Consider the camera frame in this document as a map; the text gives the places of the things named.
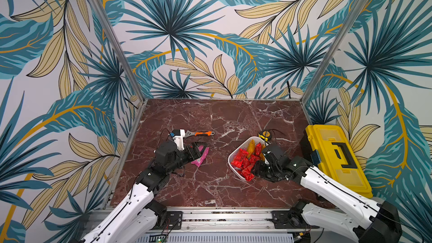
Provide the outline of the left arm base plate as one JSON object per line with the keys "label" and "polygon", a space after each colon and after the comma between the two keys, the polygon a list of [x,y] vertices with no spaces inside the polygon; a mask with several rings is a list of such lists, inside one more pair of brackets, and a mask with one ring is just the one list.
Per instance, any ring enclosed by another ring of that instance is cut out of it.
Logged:
{"label": "left arm base plate", "polygon": [[168,211],[158,216],[156,225],[151,230],[180,230],[182,227],[183,211]]}

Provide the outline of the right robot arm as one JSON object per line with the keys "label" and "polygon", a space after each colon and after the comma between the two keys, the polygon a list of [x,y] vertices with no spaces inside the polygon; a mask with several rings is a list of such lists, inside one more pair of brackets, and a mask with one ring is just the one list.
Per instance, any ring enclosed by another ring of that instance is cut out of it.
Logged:
{"label": "right robot arm", "polygon": [[273,213],[276,228],[320,227],[358,243],[397,243],[403,231],[397,208],[368,199],[336,182],[301,156],[290,159],[276,144],[263,150],[252,173],[271,182],[293,181],[315,192],[338,208],[325,209],[299,200],[289,211]]}

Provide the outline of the white plastic storage box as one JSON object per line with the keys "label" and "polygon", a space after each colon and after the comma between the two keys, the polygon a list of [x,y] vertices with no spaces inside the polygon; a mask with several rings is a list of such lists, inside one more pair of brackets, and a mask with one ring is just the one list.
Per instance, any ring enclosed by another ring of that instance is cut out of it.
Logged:
{"label": "white plastic storage box", "polygon": [[250,137],[228,156],[230,169],[241,181],[250,182],[255,178],[252,170],[258,161],[269,164],[263,154],[268,141],[263,135]]}

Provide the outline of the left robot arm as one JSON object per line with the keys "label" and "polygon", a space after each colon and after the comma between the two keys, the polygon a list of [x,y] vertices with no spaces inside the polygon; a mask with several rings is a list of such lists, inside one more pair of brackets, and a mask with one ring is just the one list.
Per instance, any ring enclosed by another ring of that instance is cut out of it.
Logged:
{"label": "left robot arm", "polygon": [[193,142],[183,149],[172,140],[163,142],[118,206],[91,232],[71,242],[133,243],[154,227],[163,228],[167,207],[155,200],[156,195],[172,173],[202,157],[206,148],[204,142]]}

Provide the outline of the magenta tea bag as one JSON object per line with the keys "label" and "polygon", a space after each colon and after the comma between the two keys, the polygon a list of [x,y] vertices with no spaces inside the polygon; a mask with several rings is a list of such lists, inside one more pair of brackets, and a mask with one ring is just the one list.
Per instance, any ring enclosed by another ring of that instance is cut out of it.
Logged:
{"label": "magenta tea bag", "polygon": [[202,165],[202,163],[204,162],[204,160],[206,159],[208,153],[209,153],[210,148],[209,147],[205,147],[203,145],[198,147],[198,152],[201,154],[200,157],[194,161],[191,162],[191,164],[196,165],[198,168]]}

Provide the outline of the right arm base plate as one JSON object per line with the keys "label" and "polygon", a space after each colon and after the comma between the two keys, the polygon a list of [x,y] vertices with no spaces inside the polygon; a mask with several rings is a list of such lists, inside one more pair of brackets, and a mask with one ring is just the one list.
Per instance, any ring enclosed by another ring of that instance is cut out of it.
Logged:
{"label": "right arm base plate", "polygon": [[294,210],[275,210],[271,211],[271,222],[275,229],[305,229],[317,228],[305,222],[301,214]]}

